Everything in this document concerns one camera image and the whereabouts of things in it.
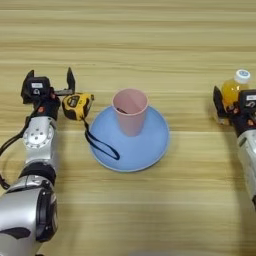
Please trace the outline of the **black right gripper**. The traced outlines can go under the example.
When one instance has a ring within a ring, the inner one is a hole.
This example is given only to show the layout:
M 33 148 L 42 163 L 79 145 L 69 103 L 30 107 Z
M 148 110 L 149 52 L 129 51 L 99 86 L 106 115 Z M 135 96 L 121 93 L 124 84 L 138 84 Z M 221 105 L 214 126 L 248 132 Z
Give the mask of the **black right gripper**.
M 228 114 L 222 101 L 222 94 L 217 86 L 213 90 L 213 102 L 216 109 L 216 121 L 219 124 L 229 124 Z M 256 130 L 256 108 L 236 107 L 230 115 L 230 122 L 237 135 L 241 135 L 248 130 Z

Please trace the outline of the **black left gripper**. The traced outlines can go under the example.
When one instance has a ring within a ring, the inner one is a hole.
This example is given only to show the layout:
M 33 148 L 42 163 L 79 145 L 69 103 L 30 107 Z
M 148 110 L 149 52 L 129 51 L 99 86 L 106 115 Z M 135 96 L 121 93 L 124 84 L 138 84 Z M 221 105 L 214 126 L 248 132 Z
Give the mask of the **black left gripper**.
M 61 105 L 60 98 L 75 93 L 75 78 L 72 69 L 69 67 L 67 71 L 68 89 L 55 90 L 49 89 L 34 89 L 32 82 L 34 80 L 34 71 L 31 70 L 25 77 L 21 89 L 21 97 L 24 104 L 34 105 L 34 117 L 48 116 L 56 119 L 58 110 Z

